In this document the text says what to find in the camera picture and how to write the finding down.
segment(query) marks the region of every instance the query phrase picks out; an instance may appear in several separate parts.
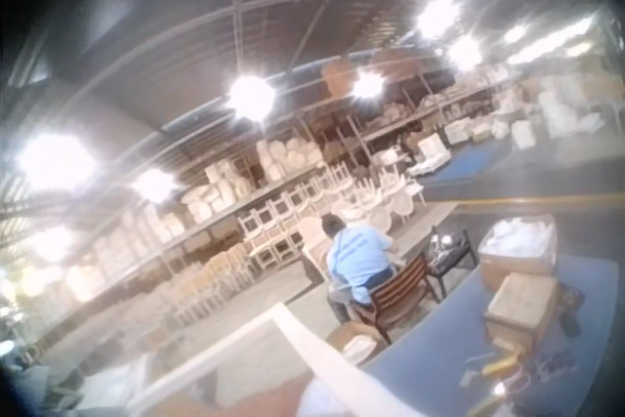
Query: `yellow floor line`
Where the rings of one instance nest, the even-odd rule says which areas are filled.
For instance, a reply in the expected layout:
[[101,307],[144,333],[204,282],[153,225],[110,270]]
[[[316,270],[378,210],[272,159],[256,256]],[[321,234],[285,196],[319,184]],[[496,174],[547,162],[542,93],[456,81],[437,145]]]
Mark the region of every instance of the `yellow floor line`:
[[500,197],[493,199],[449,200],[459,205],[505,205],[505,204],[583,204],[598,202],[625,202],[625,192],[609,194],[557,195],[546,197]]

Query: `wooden armchair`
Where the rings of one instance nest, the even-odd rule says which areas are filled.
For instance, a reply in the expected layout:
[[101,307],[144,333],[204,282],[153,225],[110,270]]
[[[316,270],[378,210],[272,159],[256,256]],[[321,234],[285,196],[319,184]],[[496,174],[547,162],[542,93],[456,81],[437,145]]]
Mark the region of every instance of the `wooden armchair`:
[[387,343],[391,344],[389,331],[410,317],[428,293],[440,303],[426,277],[427,272],[426,256],[421,252],[393,277],[369,292],[371,306],[354,303],[356,314],[362,322],[375,327]]

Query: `ceiling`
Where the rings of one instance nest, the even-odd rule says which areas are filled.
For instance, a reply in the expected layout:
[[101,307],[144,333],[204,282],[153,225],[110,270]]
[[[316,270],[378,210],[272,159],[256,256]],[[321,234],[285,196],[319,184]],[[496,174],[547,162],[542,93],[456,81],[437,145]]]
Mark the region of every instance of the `ceiling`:
[[[279,130],[328,99],[319,74],[328,58],[363,62],[390,46],[430,55],[406,35],[427,1],[49,0],[2,78],[3,263],[23,262],[36,229],[64,223],[88,238],[114,221],[136,202],[124,186],[142,169],[192,178],[258,138],[225,106],[239,74],[269,77],[279,98],[267,128]],[[458,0],[475,31],[502,30],[553,1]],[[15,168],[24,142],[49,130],[79,137],[101,162],[78,193],[33,193]]]

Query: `blue shirt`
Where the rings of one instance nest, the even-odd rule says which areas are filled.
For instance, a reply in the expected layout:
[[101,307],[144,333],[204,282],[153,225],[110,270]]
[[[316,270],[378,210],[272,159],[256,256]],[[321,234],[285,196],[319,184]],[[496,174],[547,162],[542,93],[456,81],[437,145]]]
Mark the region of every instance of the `blue shirt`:
[[391,266],[386,250],[393,241],[369,226],[342,229],[327,255],[327,266],[333,279],[347,282],[354,299],[371,303],[366,281]]

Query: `person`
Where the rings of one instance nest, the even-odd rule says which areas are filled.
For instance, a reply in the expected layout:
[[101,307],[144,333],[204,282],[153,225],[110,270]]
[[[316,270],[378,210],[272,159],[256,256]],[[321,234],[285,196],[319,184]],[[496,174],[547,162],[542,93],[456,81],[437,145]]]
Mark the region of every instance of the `person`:
[[393,239],[373,227],[347,227],[335,214],[321,218],[325,234],[332,239],[326,262],[332,283],[327,301],[339,322],[351,320],[348,304],[370,305],[369,290],[394,274],[388,253],[396,252]]

